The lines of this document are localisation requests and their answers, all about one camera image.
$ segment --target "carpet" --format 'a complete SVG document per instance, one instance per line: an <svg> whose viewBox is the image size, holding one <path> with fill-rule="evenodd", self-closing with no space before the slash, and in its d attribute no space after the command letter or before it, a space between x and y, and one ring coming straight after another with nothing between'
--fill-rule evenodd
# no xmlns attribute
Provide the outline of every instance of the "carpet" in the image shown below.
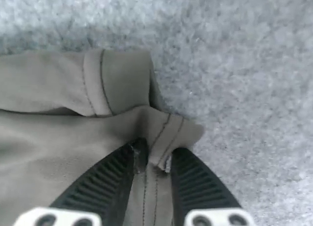
<svg viewBox="0 0 313 226"><path fill-rule="evenodd" d="M313 225L313 0L0 0L0 54L150 50L167 109L258 225Z"/></svg>

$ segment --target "seam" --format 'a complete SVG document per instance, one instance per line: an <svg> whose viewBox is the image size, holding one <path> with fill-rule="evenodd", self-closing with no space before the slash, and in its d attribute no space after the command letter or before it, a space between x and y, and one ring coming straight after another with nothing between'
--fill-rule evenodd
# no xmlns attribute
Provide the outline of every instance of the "seam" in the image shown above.
<svg viewBox="0 0 313 226"><path fill-rule="evenodd" d="M180 122L180 125L179 125L179 128L178 128L178 130L177 130L175 136L173 137L173 139L171 140L171 142L170 142L170 143L168 144L168 146L166 147L164 153L163 153L162 156L160 157L160 159L159 159L159 161L158 161L158 163L157 163L158 166L160 165L160 163L161 163L162 159L164 158L165 154L167 153L167 151L169 150L169 148L172 146L172 144L173 144L174 141L176 140L178 134L180 133L181 128L182 128L182 125L183 125L183 123L184 123L184 120L185 120L185 119L182 118L182 120L181 120L181 122Z"/></svg>
<svg viewBox="0 0 313 226"><path fill-rule="evenodd" d="M163 126L162 126L161 130L159 131L159 133L158 133L157 136L155 137L154 141L152 142L151 149L155 146L157 140L160 138L160 136L161 136L162 132L164 131L166 125L169 123L170 117L171 117L171 114L168 113L168 114L167 114L166 121L163 123Z"/></svg>
<svg viewBox="0 0 313 226"><path fill-rule="evenodd" d="M96 111L95 111L95 109L94 109L94 107L92 105L92 102L90 101L90 98L88 96L88 90L87 90L86 81L85 81L85 66L84 66L85 65L85 58L86 58L86 54L84 55L83 67L82 67L82 73L83 73L82 79L83 79L83 85L84 85L84 89L85 89L85 95L86 95L86 98L87 98L87 100L89 102L89 105L91 107L91 110L92 110L93 114L95 116L97 116Z"/></svg>
<svg viewBox="0 0 313 226"><path fill-rule="evenodd" d="M155 206L155 212L154 212L154 219L153 219L153 226L156 226L157 221L157 195L158 195L158 179L159 179L159 173L156 173L156 206Z"/></svg>
<svg viewBox="0 0 313 226"><path fill-rule="evenodd" d="M145 187L143 190L143 205L142 205L142 225L145 226L145 203L146 203L146 194L147 194L147 171L145 171L145 175L144 175L144 183L145 183Z"/></svg>
<svg viewBox="0 0 313 226"><path fill-rule="evenodd" d="M103 56L104 56L104 52L105 52L105 50L103 50L103 51L101 52L101 55L100 55L100 77L101 77L101 84L102 84L102 90L103 90L104 97L105 97L105 99L106 99L106 101L107 101L107 104L108 104L108 108L109 108L111 114L114 115L114 114L113 114L113 111L112 111L112 108L111 108L111 106L110 106L110 102L109 102L109 100L108 100L107 94L106 94L106 90L105 90L105 86L104 86L104 81L103 81L102 66L103 66Z"/></svg>

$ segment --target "gray pants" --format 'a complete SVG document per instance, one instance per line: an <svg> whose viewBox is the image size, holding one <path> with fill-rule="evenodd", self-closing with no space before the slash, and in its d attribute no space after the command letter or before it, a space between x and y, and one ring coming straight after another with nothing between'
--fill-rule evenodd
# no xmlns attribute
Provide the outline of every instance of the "gray pants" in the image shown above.
<svg viewBox="0 0 313 226"><path fill-rule="evenodd" d="M162 111L145 51L30 52L0 57L0 225L50 205L96 162L145 137L145 173L134 178L124 225L170 226L165 162L203 128Z"/></svg>

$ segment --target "fabric fold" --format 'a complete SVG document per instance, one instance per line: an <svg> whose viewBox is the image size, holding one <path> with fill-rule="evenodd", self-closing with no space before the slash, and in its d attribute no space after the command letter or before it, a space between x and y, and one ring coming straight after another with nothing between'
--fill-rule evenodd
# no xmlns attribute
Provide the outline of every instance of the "fabric fold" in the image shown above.
<svg viewBox="0 0 313 226"><path fill-rule="evenodd" d="M203 127L161 111L146 51L31 52L0 57L0 226L48 206L75 179L126 142L147 139L126 226L172 221L165 162L192 147Z"/></svg>

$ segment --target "gray carpet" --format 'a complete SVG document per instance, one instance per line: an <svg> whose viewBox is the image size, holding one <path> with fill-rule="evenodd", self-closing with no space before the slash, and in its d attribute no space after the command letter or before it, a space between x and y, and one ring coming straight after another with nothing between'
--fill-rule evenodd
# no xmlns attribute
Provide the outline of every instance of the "gray carpet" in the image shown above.
<svg viewBox="0 0 313 226"><path fill-rule="evenodd" d="M0 54L147 48L260 226L313 225L313 0L0 0Z"/></svg>

